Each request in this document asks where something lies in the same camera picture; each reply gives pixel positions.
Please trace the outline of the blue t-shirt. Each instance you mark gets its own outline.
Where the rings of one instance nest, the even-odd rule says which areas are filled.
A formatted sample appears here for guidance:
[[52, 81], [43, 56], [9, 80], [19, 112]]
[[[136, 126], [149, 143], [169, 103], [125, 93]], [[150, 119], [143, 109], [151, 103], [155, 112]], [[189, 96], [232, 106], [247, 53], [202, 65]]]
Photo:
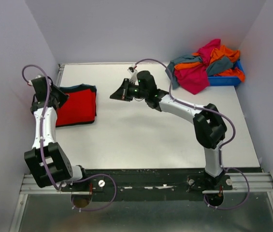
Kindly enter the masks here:
[[70, 87], [61, 87], [61, 88], [74, 89], [74, 88], [78, 88], [78, 87], [96, 88], [95, 85], [89, 85], [89, 84], [80, 84], [80, 85], [74, 85], [74, 86], [70, 86]]

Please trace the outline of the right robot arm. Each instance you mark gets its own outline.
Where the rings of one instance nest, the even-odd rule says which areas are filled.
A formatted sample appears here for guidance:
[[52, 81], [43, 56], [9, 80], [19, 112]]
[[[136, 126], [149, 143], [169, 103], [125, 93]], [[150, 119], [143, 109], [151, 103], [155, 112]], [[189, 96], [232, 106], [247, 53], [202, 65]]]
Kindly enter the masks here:
[[216, 106], [192, 105], [172, 99], [169, 92], [157, 88], [153, 75], [149, 71], [138, 72], [128, 68], [130, 78], [125, 78], [121, 86], [110, 95], [110, 99], [129, 102], [144, 99], [146, 104], [159, 112], [178, 116], [194, 126], [196, 139], [204, 148], [205, 177], [204, 184], [209, 189], [216, 189], [224, 175], [222, 158], [218, 147], [225, 139], [227, 127]]

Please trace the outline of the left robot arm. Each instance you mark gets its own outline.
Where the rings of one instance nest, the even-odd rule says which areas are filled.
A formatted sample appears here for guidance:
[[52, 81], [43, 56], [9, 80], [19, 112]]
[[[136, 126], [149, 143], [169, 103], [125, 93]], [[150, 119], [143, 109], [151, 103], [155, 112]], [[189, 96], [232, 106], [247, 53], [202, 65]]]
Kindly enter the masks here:
[[66, 103], [68, 95], [44, 76], [31, 84], [35, 90], [30, 108], [36, 122], [35, 139], [31, 150], [24, 153], [30, 173], [40, 188], [67, 182], [83, 191], [89, 184], [84, 168], [71, 165], [56, 141], [57, 109]]

